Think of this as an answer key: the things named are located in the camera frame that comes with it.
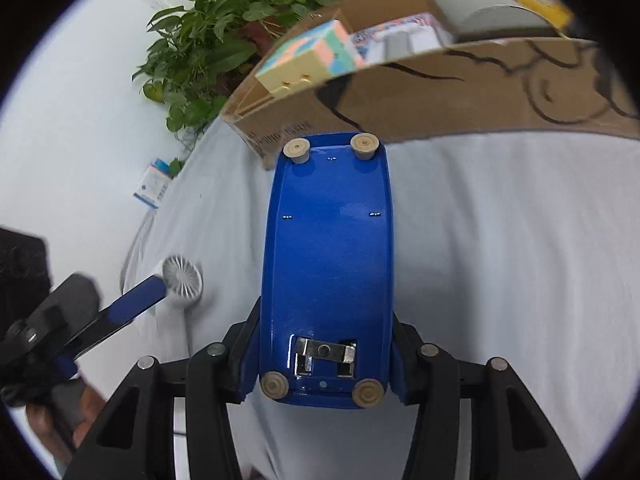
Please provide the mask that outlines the person left hand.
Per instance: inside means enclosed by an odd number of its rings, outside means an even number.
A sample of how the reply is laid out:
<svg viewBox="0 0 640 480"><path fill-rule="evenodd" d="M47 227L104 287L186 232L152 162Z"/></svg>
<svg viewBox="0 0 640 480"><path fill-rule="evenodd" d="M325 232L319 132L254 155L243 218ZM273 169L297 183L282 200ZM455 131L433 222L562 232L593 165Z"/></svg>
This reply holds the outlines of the person left hand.
<svg viewBox="0 0 640 480"><path fill-rule="evenodd" d="M92 385L85 384L72 409L75 420L66 420L63 412L55 405L32 403L26 405L26 418L30 429L56 463L66 467L105 405L106 400L102 394Z"/></svg>

